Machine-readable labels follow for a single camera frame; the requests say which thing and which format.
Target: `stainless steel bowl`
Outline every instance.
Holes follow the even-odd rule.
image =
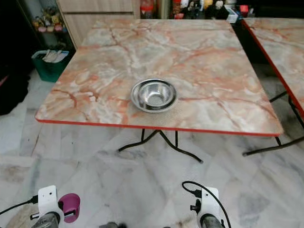
[[[177,92],[172,84],[159,79],[137,83],[131,91],[135,106],[145,112],[160,113],[170,109],[177,101]]]

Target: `wire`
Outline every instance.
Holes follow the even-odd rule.
[[[228,227],[231,228],[231,224],[230,224],[230,221],[229,221],[229,218],[228,218],[228,214],[227,214],[227,212],[226,212],[224,206],[221,204],[221,202],[219,201],[219,199],[218,199],[218,198],[217,198],[209,189],[207,189],[206,187],[204,187],[204,186],[202,186],[201,184],[198,184],[198,183],[196,183],[196,182],[194,182],[194,181],[190,181],[190,180],[184,181],[184,182],[181,184],[182,188],[185,189],[187,192],[190,192],[190,193],[192,193],[192,194],[194,194],[194,195],[196,194],[196,192],[187,189],[187,188],[185,187],[185,184],[194,184],[194,185],[196,185],[196,186],[201,187],[201,188],[204,189],[205,191],[207,191],[207,192],[216,200],[216,202],[219,204],[219,206],[220,206],[221,209],[223,210],[223,212],[224,212],[224,214],[225,214],[225,217],[226,217],[226,220],[227,220],[227,223],[228,223]]]
[[[29,204],[29,203],[33,203],[33,204],[38,203],[38,195],[33,196],[33,197],[32,197],[30,200],[28,200],[28,201],[25,201],[25,202],[23,202],[23,203],[17,204],[17,205],[15,205],[15,206],[12,206],[12,207],[10,207],[10,208],[7,208],[7,209],[1,211],[1,212],[0,212],[0,215],[4,214],[5,212],[8,212],[9,210],[12,210],[12,209],[14,209],[14,208],[17,208],[17,207],[20,207],[20,206],[22,206],[22,205]]]

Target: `red table edge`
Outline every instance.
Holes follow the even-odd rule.
[[[283,86],[285,87],[287,93],[290,95],[291,99],[293,100],[295,106],[298,108],[300,115],[302,117],[302,119],[304,119],[304,110],[302,109],[300,102],[296,99],[295,95],[293,94],[292,90],[289,88],[289,86],[287,85],[287,83],[285,82],[284,78],[282,77],[281,73],[279,72],[279,70],[276,68],[275,64],[273,63],[273,61],[271,60],[270,56],[267,54],[267,52],[265,51],[265,49],[263,48],[262,44],[260,43],[260,41],[258,41],[257,37],[255,36],[255,34],[253,33],[253,31],[251,30],[250,26],[246,23],[245,20],[242,20],[242,24],[246,27],[246,29],[249,31],[249,33],[251,34],[251,36],[253,37],[253,39],[255,40],[255,42],[257,43],[257,45],[260,47],[260,49],[262,50],[264,56],[266,57],[266,59],[268,60],[270,66],[272,67],[272,69],[275,71],[275,74],[278,76],[278,78],[280,79],[281,83],[283,84]]]
[[[153,129],[153,130],[168,130],[168,131],[182,131],[182,132],[201,132],[201,133],[217,133],[217,134],[231,134],[231,135],[251,135],[251,136],[265,136],[273,137],[280,136],[281,133],[250,133],[250,132],[228,132],[228,131],[215,131],[215,130],[199,130],[199,129],[185,129],[185,128],[173,128],[173,127],[153,127],[153,126],[137,126],[137,125],[125,125],[125,124],[112,124],[112,123],[87,123],[87,122],[75,122],[75,121],[61,121],[61,120],[40,120],[35,117],[40,123],[45,124],[71,124],[71,125],[89,125],[89,126],[103,126],[103,127],[124,127],[124,128],[138,128],[138,129]]]

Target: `floor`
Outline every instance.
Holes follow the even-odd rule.
[[[284,89],[267,66],[255,66],[269,98]],[[40,124],[34,119],[52,83],[31,74],[29,94],[9,115],[0,117],[0,210],[56,185],[58,196],[77,193],[80,216],[67,228],[97,228],[108,221],[130,228],[195,228],[190,205],[195,198],[181,182],[197,181],[219,190],[233,228],[304,228],[304,148],[242,157],[242,152],[275,145],[274,138],[180,133],[179,145],[204,160],[175,152],[160,136],[140,140],[141,131],[110,127]],[[274,103],[286,134],[303,134],[286,98]],[[174,138],[174,132],[166,132]],[[37,206],[0,216],[0,227],[30,227]]]

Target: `plastic basket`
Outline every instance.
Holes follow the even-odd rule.
[[[68,51],[62,52],[67,53],[67,56],[59,63],[47,63],[42,60],[47,51],[37,51],[32,55],[32,61],[40,75],[41,80],[47,82],[56,82],[58,80],[72,58],[72,55]]]

